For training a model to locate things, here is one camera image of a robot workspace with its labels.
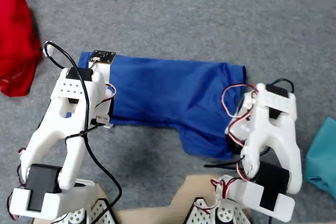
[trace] white plastic housing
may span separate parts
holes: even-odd
[[[228,182],[232,177],[225,175],[222,178]],[[238,179],[230,186],[227,198],[262,214],[272,216],[283,222],[289,222],[294,211],[294,199],[283,194],[278,194],[274,211],[270,211],[260,206],[263,191],[264,187],[261,185]]]
[[[46,193],[41,212],[27,210],[30,190],[15,188],[9,210],[14,215],[54,220],[82,207],[93,206],[98,195],[98,188],[95,183],[83,179],[77,179],[76,182],[86,186],[73,187],[70,190],[63,190],[59,194]]]

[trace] wire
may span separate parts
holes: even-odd
[[[251,110],[252,110],[252,108],[253,108],[253,105],[252,105],[251,109],[249,109],[249,110],[248,110],[242,117],[237,118],[236,120],[234,120],[231,124],[229,124],[229,126],[228,126],[228,128],[227,128],[227,133],[228,133],[228,135],[231,137],[231,139],[232,139],[236,144],[240,145],[241,147],[244,146],[244,143],[243,143],[241,140],[239,140],[239,139],[238,139],[238,138],[231,132],[231,128],[232,128],[232,126],[233,126],[234,124],[236,124],[236,123],[238,123],[239,121],[241,121],[241,120],[243,120],[243,119],[249,117],[250,114],[251,114]]]
[[[270,84],[274,85],[274,84],[277,84],[277,83],[282,82],[282,81],[285,81],[285,82],[287,82],[291,85],[291,87],[292,87],[291,93],[294,94],[294,83],[291,80],[288,80],[286,78],[279,78],[279,79],[276,79],[274,82],[272,82]]]
[[[11,200],[12,200],[12,195],[13,195],[13,191],[10,193],[10,195],[9,195],[8,198],[7,198],[6,206],[7,206],[7,211],[8,211],[8,214],[9,214],[10,218],[11,218],[12,220],[17,220],[17,219],[19,218],[19,216],[13,215],[13,214],[9,211],[10,203],[11,203]]]
[[[236,88],[236,87],[241,87],[241,86],[248,86],[252,89],[254,89],[254,91],[256,93],[258,93],[258,90],[256,88],[256,86],[252,85],[252,84],[248,84],[248,83],[237,83],[237,84],[232,84],[232,85],[229,85],[227,86],[223,91],[222,91],[222,98],[221,98],[221,103],[222,103],[222,106],[225,110],[225,112],[227,113],[228,116],[230,116],[231,118],[240,118],[242,116],[238,116],[238,115],[232,115],[230,112],[229,112],[229,109],[227,108],[227,106],[225,105],[225,102],[224,102],[224,97],[225,97],[225,93],[227,90],[229,90],[230,88]]]
[[[240,178],[231,178],[231,179],[227,182],[225,188],[223,189],[223,198],[224,198],[224,199],[227,198],[227,192],[229,191],[230,186],[231,186],[236,180],[238,180],[238,179],[240,179]]]
[[[109,87],[111,87],[111,88],[114,90],[114,93],[113,93],[113,95],[112,95],[111,97],[106,98],[106,99],[102,100],[100,103],[98,103],[98,104],[96,105],[96,107],[98,107],[99,105],[101,105],[101,104],[104,103],[104,102],[107,102],[107,101],[112,100],[113,97],[116,96],[115,94],[117,93],[117,89],[115,88],[115,86],[113,86],[113,85],[110,84],[110,83],[106,83],[106,85],[109,86]]]
[[[77,67],[76,63],[74,62],[72,57],[64,49],[59,47],[57,44],[55,44],[51,41],[47,41],[44,45],[46,51],[47,51],[47,45],[52,45],[57,50],[59,50],[71,62],[72,66],[74,67],[74,69],[76,71],[76,74],[77,74],[77,76],[80,80],[80,83],[82,85],[84,96],[85,96],[85,101],[86,101],[84,131],[82,133],[79,133],[79,134],[82,134],[82,137],[84,138],[84,143],[85,143],[86,149],[88,150],[88,153],[89,153],[90,157],[92,158],[92,160],[115,183],[115,185],[117,186],[117,188],[119,190],[119,193],[118,193],[117,197],[114,199],[114,201],[100,215],[98,215],[97,218],[94,221],[91,222],[91,224],[95,224],[121,198],[122,188],[121,188],[120,184],[118,183],[118,181],[116,180],[116,178],[97,160],[96,156],[93,154],[93,152],[91,150],[91,147],[89,145],[89,140],[88,140],[88,136],[87,136],[88,127],[89,127],[89,109],[90,109],[89,96],[88,96],[88,91],[87,91],[86,85],[83,81],[83,78],[81,77],[81,75],[79,73],[79,70],[78,70],[78,67]]]
[[[263,156],[263,155],[267,154],[270,150],[271,150],[271,147],[268,146],[266,149],[264,149],[264,150],[260,153],[260,156]]]
[[[243,156],[242,158],[238,159],[237,161],[232,161],[232,162],[227,162],[227,163],[222,163],[222,164],[217,164],[217,165],[204,165],[203,167],[205,168],[224,168],[224,169],[236,169],[236,168],[233,168],[233,167],[226,167],[228,165],[235,165],[239,162],[241,162],[243,160],[245,156]]]
[[[244,172],[240,169],[240,163],[237,163],[236,168],[237,168],[237,173],[238,175],[242,178],[244,181],[248,181],[248,177],[244,174]]]
[[[97,217],[96,219],[94,219],[91,224],[95,224],[97,223],[97,221],[107,212],[109,211],[109,209],[111,209],[114,204],[116,204],[118,202],[118,200],[121,198],[121,195],[122,195],[122,188],[119,184],[119,182],[116,180],[116,178],[96,159],[95,155],[93,154],[92,150],[91,150],[91,147],[89,145],[89,140],[88,140],[88,136],[85,134],[84,136],[84,143],[85,143],[85,146],[86,146],[86,149],[88,150],[88,153],[90,154],[92,160],[95,162],[96,165],[98,165],[98,167],[104,172],[106,173],[106,175],[108,175],[110,177],[110,179],[115,183],[115,185],[117,186],[118,188],[118,195],[117,197],[114,199],[114,201],[109,205],[107,206],[103,212],[101,212]]]
[[[49,224],[55,224],[55,223],[59,223],[60,221],[63,221],[66,217],[68,216],[68,214],[66,214],[63,218],[61,218],[60,220],[56,220],[56,221],[53,221]]]
[[[81,132],[79,132],[79,133],[77,133],[77,134],[73,134],[73,135],[66,136],[66,137],[64,138],[64,143],[65,143],[65,145],[67,145],[67,140],[68,140],[69,138],[73,138],[73,137],[77,137],[77,136],[83,136],[84,134],[87,134],[87,133],[89,133],[89,132],[91,132],[91,131],[94,131],[95,129],[97,129],[97,128],[100,127],[100,126],[102,126],[102,125],[96,125],[96,126],[90,128],[90,129],[88,129],[87,131],[81,131]]]
[[[51,45],[51,46],[53,46],[53,47],[55,47],[55,43],[53,43],[53,42],[51,42],[51,41],[47,41],[47,42],[45,42],[45,44],[44,44],[44,49],[43,49],[43,52],[44,52],[44,54],[57,66],[57,67],[59,67],[60,69],[63,69],[64,67],[62,66],[62,65],[60,65],[57,61],[55,61],[54,59],[53,59],[53,57],[51,57],[50,55],[49,55],[49,53],[48,53],[48,45]],[[62,54],[68,54],[67,52],[65,52],[62,48],[60,48],[60,47],[55,47],[57,50],[59,50]]]

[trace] cable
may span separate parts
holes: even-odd
[[[231,127],[232,127],[234,124],[238,123],[239,121],[241,121],[241,120],[243,120],[243,119],[249,117],[250,114],[251,114],[251,110],[252,110],[252,108],[253,108],[253,105],[252,105],[251,109],[249,109],[249,110],[248,110],[243,116],[241,116],[240,118],[237,118],[236,120],[234,120],[231,124],[229,124],[229,126],[228,126],[228,128],[227,128],[227,134],[231,137],[231,139],[232,139],[236,144],[240,145],[241,147],[244,146],[244,143],[243,143],[241,140],[239,140],[239,139],[238,139],[238,138],[231,132]]]
[[[240,159],[238,159],[237,161],[232,161],[232,162],[227,162],[227,163],[222,163],[222,164],[217,164],[217,165],[204,165],[203,167],[205,167],[205,168],[223,168],[223,169],[236,169],[236,168],[233,168],[233,167],[226,167],[226,166],[228,166],[228,165],[235,165],[235,164],[237,164],[237,163],[240,163],[242,160],[243,160],[243,158],[244,158],[245,156],[243,156],[242,158],[240,158]]]
[[[242,178],[242,180],[244,180],[244,181],[248,181],[249,179],[248,179],[248,177],[244,174],[244,172],[240,169],[240,162],[239,163],[237,163],[237,165],[236,165],[236,169],[237,169],[237,173],[238,173],[238,175]]]
[[[55,223],[59,223],[60,221],[63,221],[66,217],[68,216],[68,214],[66,214],[63,218],[61,218],[60,220],[56,220],[56,221],[53,221],[49,224],[55,224]]]
[[[86,149],[88,150],[88,153],[90,154],[92,160],[95,162],[95,164],[104,172],[106,173],[106,175],[108,175],[110,177],[110,179],[115,183],[115,185],[117,186],[118,188],[118,195],[117,197],[114,199],[114,201],[109,205],[107,206],[103,212],[101,212],[97,217],[96,219],[94,219],[91,224],[95,224],[97,223],[97,221],[109,210],[111,209],[115,203],[117,203],[117,201],[121,198],[121,195],[122,195],[122,188],[119,184],[119,182],[116,180],[116,178],[96,159],[95,155],[93,154],[92,150],[91,150],[91,147],[89,145],[89,140],[88,140],[88,136],[85,134],[83,136],[84,138],[84,143],[85,143],[85,146],[86,146]]]
[[[232,85],[229,85],[227,86],[223,91],[222,91],[222,98],[221,98],[221,103],[222,103],[222,106],[225,110],[225,112],[227,113],[228,116],[230,116],[231,118],[240,118],[242,117],[241,115],[238,116],[238,115],[232,115],[230,112],[229,112],[229,109],[227,108],[227,106],[225,105],[225,102],[224,102],[224,97],[225,97],[225,93],[227,90],[229,90],[230,88],[235,88],[235,87],[241,87],[241,86],[248,86],[252,89],[254,89],[254,91],[256,93],[258,93],[258,90],[256,88],[256,86],[252,85],[252,84],[248,84],[248,83],[237,83],[237,84],[232,84]]]
[[[279,78],[279,79],[276,79],[274,82],[272,82],[270,84],[274,85],[274,84],[277,84],[277,83],[282,82],[282,81],[285,81],[285,82],[287,82],[291,85],[291,87],[292,87],[291,93],[294,94],[294,83],[291,80],[288,80],[286,78]]]
[[[82,137],[84,138],[85,147],[88,150],[88,153],[89,153],[90,157],[92,158],[92,160],[108,177],[110,177],[110,179],[115,183],[115,185],[117,186],[117,188],[119,190],[119,193],[118,193],[117,197],[114,199],[114,201],[100,215],[98,215],[97,218],[94,221],[91,222],[91,224],[95,224],[121,198],[122,188],[121,188],[120,184],[118,183],[118,181],[116,180],[116,178],[97,160],[97,158],[95,157],[95,155],[93,154],[93,152],[90,148],[89,140],[88,140],[88,136],[87,136],[88,127],[89,127],[89,109],[90,109],[89,96],[88,96],[88,91],[86,89],[86,85],[83,81],[83,78],[81,77],[81,75],[79,73],[79,70],[78,70],[78,67],[77,67],[76,63],[74,62],[72,57],[64,49],[62,49],[57,44],[55,44],[51,41],[47,41],[44,45],[44,48],[46,50],[47,55],[48,55],[47,45],[52,45],[57,50],[59,50],[71,62],[72,66],[74,67],[74,69],[76,71],[76,74],[77,74],[77,76],[80,80],[80,83],[82,85],[84,96],[85,96],[85,101],[86,101],[84,131],[82,133],[79,133],[79,134],[82,134]]]
[[[261,153],[260,153],[260,157],[267,154],[269,151],[271,150],[271,147],[267,147],[266,149],[264,149]]]
[[[117,93],[117,89],[115,88],[115,86],[113,86],[113,85],[110,84],[110,83],[106,83],[106,85],[109,86],[109,87],[111,87],[111,88],[113,88],[113,89],[114,89],[114,93],[113,93],[113,95],[112,95],[111,97],[106,98],[106,99],[102,100],[100,103],[98,103],[98,104],[96,105],[96,107],[98,107],[99,105],[101,105],[101,104],[104,103],[104,102],[107,102],[107,101],[112,100],[113,97],[116,96],[115,94]]]
[[[52,42],[51,41],[47,41],[47,42],[45,42],[45,44],[44,44],[44,49],[43,49],[43,53],[57,66],[57,67],[59,67],[60,69],[63,69],[64,67],[62,66],[62,65],[60,65],[57,61],[55,61],[54,59],[53,59],[53,57],[51,57],[50,55],[49,55],[49,53],[48,53],[48,45],[52,45],[53,47],[55,47],[55,44],[53,45],[53,44],[51,44]],[[55,47],[57,50],[59,50],[62,54],[68,54],[67,52],[65,52],[62,48],[60,48],[60,47]]]
[[[227,198],[227,192],[229,191],[229,187],[230,187],[236,180],[238,180],[238,179],[240,179],[240,178],[231,178],[231,179],[227,182],[225,188],[223,188],[223,193],[222,193],[222,196],[223,196],[224,199]]]

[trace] blue t-shirt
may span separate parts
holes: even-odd
[[[91,54],[81,54],[79,67],[88,67]],[[113,124],[173,127],[187,153],[227,159],[231,152],[224,131],[230,117],[222,108],[221,93],[226,86],[245,81],[244,66],[225,62],[116,55],[110,70],[110,83],[117,89]],[[231,113],[243,90],[226,92]]]

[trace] black cable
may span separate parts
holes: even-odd
[[[90,154],[92,160],[95,162],[95,164],[104,172],[106,173],[106,175],[108,175],[110,177],[110,179],[115,183],[115,185],[117,186],[118,190],[119,190],[119,193],[117,195],[117,197],[114,199],[114,201],[107,206],[107,208],[104,209],[103,212],[101,212],[97,217],[96,219],[94,219],[91,224],[95,224],[98,222],[98,220],[107,212],[109,211],[109,209],[111,209],[114,204],[117,203],[117,201],[121,198],[121,195],[122,195],[122,188],[119,184],[119,182],[116,180],[116,178],[96,159],[95,155],[93,154],[92,150],[91,150],[91,147],[89,145],[89,140],[88,140],[88,136],[85,134],[83,136],[84,138],[84,143],[85,143],[85,146],[86,146],[86,149],[88,150],[88,153]]]
[[[267,147],[265,150],[263,150],[260,153],[260,156],[264,156],[266,155],[269,151],[271,150],[271,147]],[[236,165],[237,163],[240,163],[243,158],[245,156],[243,156],[242,158],[238,159],[237,161],[232,161],[232,162],[228,162],[228,163],[222,163],[222,164],[216,164],[216,165],[204,165],[203,167],[205,168],[222,168],[222,169],[227,169],[227,170],[235,170],[235,167],[228,167],[229,165]]]
[[[267,154],[269,151],[271,150],[271,147],[267,147],[266,149],[264,149],[261,153],[260,153],[260,157]]]
[[[291,80],[288,80],[286,78],[279,78],[279,79],[276,79],[274,82],[272,82],[270,84],[274,85],[274,84],[277,84],[277,83],[282,82],[282,81],[285,81],[285,82],[287,82],[287,83],[289,83],[291,85],[291,87],[292,87],[291,93],[294,94],[294,83]]]
[[[235,165],[235,164],[241,162],[244,157],[245,156],[243,156],[242,158],[238,159],[237,161],[232,161],[232,162],[222,163],[222,164],[217,164],[217,165],[204,165],[203,167],[205,167],[205,168],[224,168],[224,169],[229,169],[229,170],[235,170],[236,168],[226,167],[226,166]]]
[[[92,158],[92,160],[95,162],[95,164],[106,174],[109,176],[109,178],[115,183],[115,185],[117,186],[118,190],[119,190],[119,194],[117,195],[117,197],[114,199],[114,201],[100,214],[97,216],[97,218],[91,223],[91,224],[95,224],[97,223],[97,221],[112,207],[114,206],[115,203],[117,203],[117,201],[121,198],[122,195],[122,188],[120,186],[120,184],[118,183],[118,181],[116,180],[116,178],[97,160],[96,156],[93,154],[90,145],[89,145],[89,140],[88,140],[88,136],[87,133],[88,128],[89,128],[89,109],[90,109],[90,104],[89,104],[89,96],[88,96],[88,91],[86,89],[86,85],[83,81],[83,78],[81,77],[78,67],[75,63],[75,61],[72,59],[72,57],[61,47],[59,47],[57,44],[51,42],[51,41],[47,41],[44,45],[45,51],[47,52],[47,45],[52,45],[53,47],[55,47],[57,50],[59,50],[72,64],[72,66],[74,67],[76,74],[80,80],[80,83],[82,85],[83,88],[83,92],[84,92],[84,96],[85,96],[85,101],[86,101],[86,111],[85,111],[85,124],[84,124],[84,131],[78,133],[79,135],[81,135],[84,138],[84,143],[85,143],[85,147],[88,150],[88,153],[90,154],[90,157]],[[56,65],[60,68],[63,68],[61,65],[59,65],[52,57],[50,57],[48,55],[47,52],[47,56],[51,59],[51,61],[53,63],[56,63]]]
[[[53,59],[53,57],[51,57],[50,55],[49,55],[49,53],[48,53],[48,45],[52,45],[51,44],[52,42],[51,41],[47,41],[45,44],[44,44],[44,52],[45,52],[45,54],[46,54],[46,56],[57,66],[57,67],[59,67],[60,69],[63,69],[64,67],[62,66],[62,65],[60,65],[57,61],[55,61],[54,59]],[[57,48],[57,50],[59,50],[62,54],[64,54],[64,55],[66,55],[66,54],[68,54],[67,52],[65,52],[64,50],[63,50],[63,48]]]
[[[62,219],[53,221],[53,222],[51,222],[51,223],[49,223],[49,224],[56,224],[56,223],[59,223],[59,222],[63,221],[68,215],[69,215],[69,214],[66,214]]]

